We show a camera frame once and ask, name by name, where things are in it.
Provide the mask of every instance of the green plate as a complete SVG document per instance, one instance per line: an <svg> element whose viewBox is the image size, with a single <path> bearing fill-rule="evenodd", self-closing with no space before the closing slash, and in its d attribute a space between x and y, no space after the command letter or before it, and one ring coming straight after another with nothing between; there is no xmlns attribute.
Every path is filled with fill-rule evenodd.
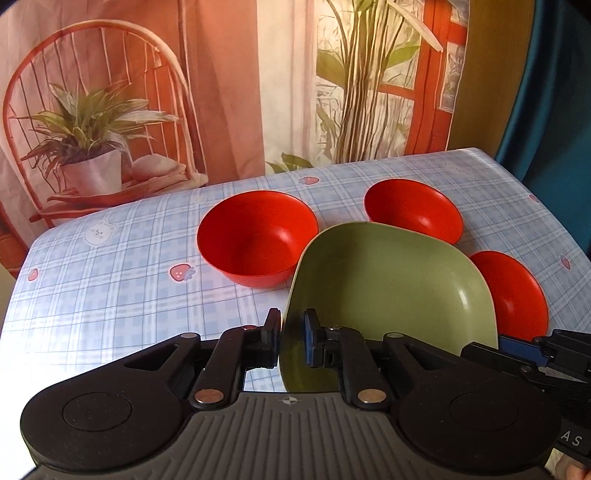
<svg viewBox="0 0 591 480"><path fill-rule="evenodd" d="M497 348L486 282L455 247L372 222L318 234L300 258L282 326L279 363L294 392L334 391L336 374L304 360L303 313L323 326L347 326L366 339L401 332L459 355L470 342Z"/></svg>

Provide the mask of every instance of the teal curtain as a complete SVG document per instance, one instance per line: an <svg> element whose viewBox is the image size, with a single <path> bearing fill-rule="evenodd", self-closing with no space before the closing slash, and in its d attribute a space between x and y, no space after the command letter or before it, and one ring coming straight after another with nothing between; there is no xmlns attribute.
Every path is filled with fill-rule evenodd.
<svg viewBox="0 0 591 480"><path fill-rule="evenodd" d="M524 76L496 160L591 252L591 23L536 0Z"/></svg>

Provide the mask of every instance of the strawberry print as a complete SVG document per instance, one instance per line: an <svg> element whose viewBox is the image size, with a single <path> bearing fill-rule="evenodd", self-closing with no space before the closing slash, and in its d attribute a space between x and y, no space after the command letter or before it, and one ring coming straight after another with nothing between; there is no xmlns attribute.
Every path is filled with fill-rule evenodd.
<svg viewBox="0 0 591 480"><path fill-rule="evenodd" d="M320 179L318 177L302 177L300 178L300 183L303 185L313 185L314 183L318 183Z"/></svg>
<svg viewBox="0 0 591 480"><path fill-rule="evenodd" d="M33 281L36 280L37 277L39 276L39 270L37 270L36 268L33 268L29 274L27 275L27 280L28 281Z"/></svg>
<svg viewBox="0 0 591 480"><path fill-rule="evenodd" d="M564 255L562 255L560 257L560 263L562 263L562 266L564 268L566 268L567 270L570 270L570 261L568 258L566 258Z"/></svg>
<svg viewBox="0 0 591 480"><path fill-rule="evenodd" d="M188 263L181 263L171 268L169 273L174 281L187 281L193 278L195 269Z"/></svg>

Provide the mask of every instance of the light blue checkered tablecloth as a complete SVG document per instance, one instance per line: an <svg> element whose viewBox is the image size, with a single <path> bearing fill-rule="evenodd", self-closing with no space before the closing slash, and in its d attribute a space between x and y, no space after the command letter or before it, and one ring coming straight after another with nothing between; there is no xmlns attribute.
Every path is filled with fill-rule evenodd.
<svg viewBox="0 0 591 480"><path fill-rule="evenodd" d="M304 176L319 179L306 184ZM459 208L458 247L521 260L540 282L551 327L591 330L591 263L530 192L483 152L470 149L366 161L168 194L71 220L41 235L17 280L0 338L0 478L33 466L18 420L42 388L186 331L217 338L284 310L288 285L241 287L206 264L195 233L220 200L273 189L301 198L321 228L365 220L376 181L403 177L437 187ZM192 267L177 281L170 270ZM277 370L254 371L248 390L282 390Z"/></svg>

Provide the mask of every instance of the metal pin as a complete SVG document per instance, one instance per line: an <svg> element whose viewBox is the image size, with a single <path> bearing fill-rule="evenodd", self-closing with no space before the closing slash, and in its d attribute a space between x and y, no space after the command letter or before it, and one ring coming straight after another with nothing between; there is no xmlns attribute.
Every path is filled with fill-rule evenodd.
<svg viewBox="0 0 591 480"><path fill-rule="evenodd" d="M363 403L380 403L386 400L387 395L385 391L377 388L366 388L357 394L357 398Z"/></svg>
<svg viewBox="0 0 591 480"><path fill-rule="evenodd" d="M204 388L195 392L195 400L207 405L220 403L223 400L223 393L215 388Z"/></svg>

